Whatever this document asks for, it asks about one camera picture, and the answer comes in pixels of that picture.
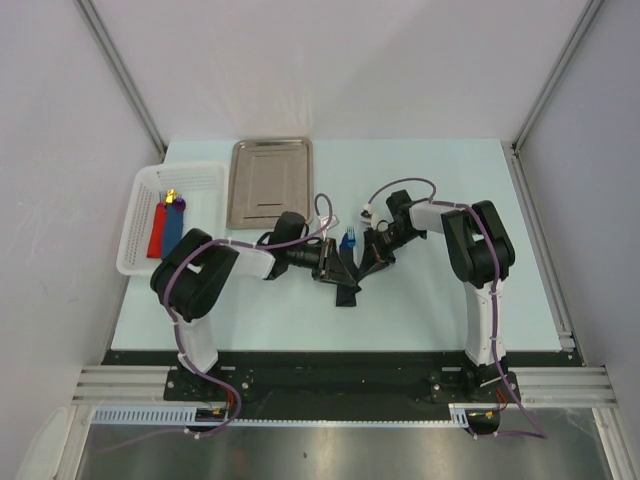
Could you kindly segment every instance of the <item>wall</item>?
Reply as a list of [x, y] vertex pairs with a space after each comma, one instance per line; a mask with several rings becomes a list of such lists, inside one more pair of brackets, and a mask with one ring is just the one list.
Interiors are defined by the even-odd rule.
[[586, 0], [96, 0], [165, 141], [512, 140]]
[[523, 165], [591, 364], [640, 437], [640, 2], [605, 4]]
[[0, 16], [0, 477], [106, 342], [133, 175], [157, 162], [70, 0]]

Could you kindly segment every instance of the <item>plastic basket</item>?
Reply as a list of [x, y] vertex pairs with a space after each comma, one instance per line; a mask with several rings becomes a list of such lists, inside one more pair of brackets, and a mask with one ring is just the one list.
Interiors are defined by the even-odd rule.
[[140, 170], [133, 182], [120, 237], [116, 267], [123, 275], [151, 276], [160, 259], [147, 258], [155, 208], [170, 188], [187, 202], [184, 233], [199, 228], [213, 238], [225, 233], [228, 168], [222, 162], [154, 165]]

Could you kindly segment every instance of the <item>rectangular tray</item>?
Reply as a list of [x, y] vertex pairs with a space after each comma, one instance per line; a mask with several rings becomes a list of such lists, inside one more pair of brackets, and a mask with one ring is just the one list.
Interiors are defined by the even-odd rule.
[[283, 212], [313, 218], [313, 145], [307, 138], [242, 140], [233, 147], [227, 227], [273, 228]]

